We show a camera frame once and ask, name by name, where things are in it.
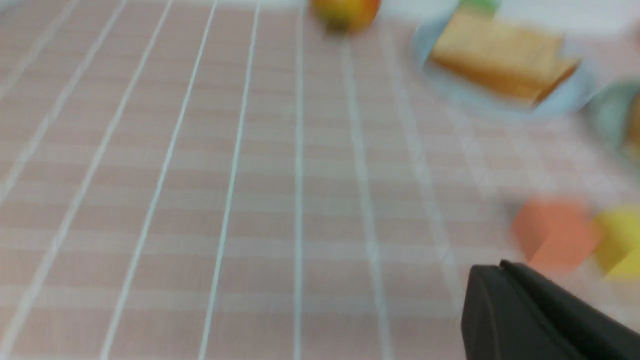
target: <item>red apple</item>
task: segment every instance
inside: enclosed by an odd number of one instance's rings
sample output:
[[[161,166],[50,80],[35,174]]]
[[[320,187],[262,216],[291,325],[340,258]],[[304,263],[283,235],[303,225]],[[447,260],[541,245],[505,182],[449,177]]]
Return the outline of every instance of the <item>red apple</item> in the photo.
[[[381,0],[311,0],[311,10],[327,31],[355,33],[368,28]]]

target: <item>green bowl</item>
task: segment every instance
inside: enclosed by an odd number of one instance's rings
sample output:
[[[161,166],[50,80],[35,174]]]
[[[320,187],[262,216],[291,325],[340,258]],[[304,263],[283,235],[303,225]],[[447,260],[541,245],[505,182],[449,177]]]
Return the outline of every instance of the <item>green bowl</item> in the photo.
[[[587,104],[590,128],[604,146],[615,152],[627,165],[640,171],[622,152],[627,135],[627,119],[631,102],[640,94],[640,79],[613,83],[598,92]]]

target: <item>light blue plate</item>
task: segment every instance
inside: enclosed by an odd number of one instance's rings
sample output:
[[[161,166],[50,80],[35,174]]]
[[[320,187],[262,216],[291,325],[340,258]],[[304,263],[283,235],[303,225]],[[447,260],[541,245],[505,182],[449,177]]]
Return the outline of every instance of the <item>light blue plate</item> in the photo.
[[[449,23],[451,16],[429,21],[413,34],[413,60],[424,73],[428,85],[441,91],[448,100],[462,108],[470,108],[496,119],[534,120],[580,110],[595,94],[596,80],[588,59],[584,59],[573,76],[547,97],[535,109],[519,106],[461,79],[440,67],[426,63],[431,48]],[[567,42],[564,53],[584,56],[580,49]]]

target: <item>pink checkered tablecloth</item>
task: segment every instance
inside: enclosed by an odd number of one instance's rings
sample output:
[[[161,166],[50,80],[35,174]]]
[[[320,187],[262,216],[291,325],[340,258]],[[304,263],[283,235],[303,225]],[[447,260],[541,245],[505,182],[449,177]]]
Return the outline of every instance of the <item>pink checkered tablecloth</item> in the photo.
[[[414,24],[31,0],[0,19],[0,359],[462,360],[471,265],[538,192],[640,200],[578,116],[478,119]],[[604,80],[631,43],[586,40]],[[554,280],[640,330],[640,283]]]

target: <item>bread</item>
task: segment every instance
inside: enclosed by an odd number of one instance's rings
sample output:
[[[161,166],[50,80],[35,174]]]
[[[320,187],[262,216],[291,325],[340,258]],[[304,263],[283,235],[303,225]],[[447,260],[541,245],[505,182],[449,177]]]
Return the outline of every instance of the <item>bread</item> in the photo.
[[[580,63],[558,56],[563,43],[562,37],[462,8],[436,41],[429,61],[496,94],[535,106]]]

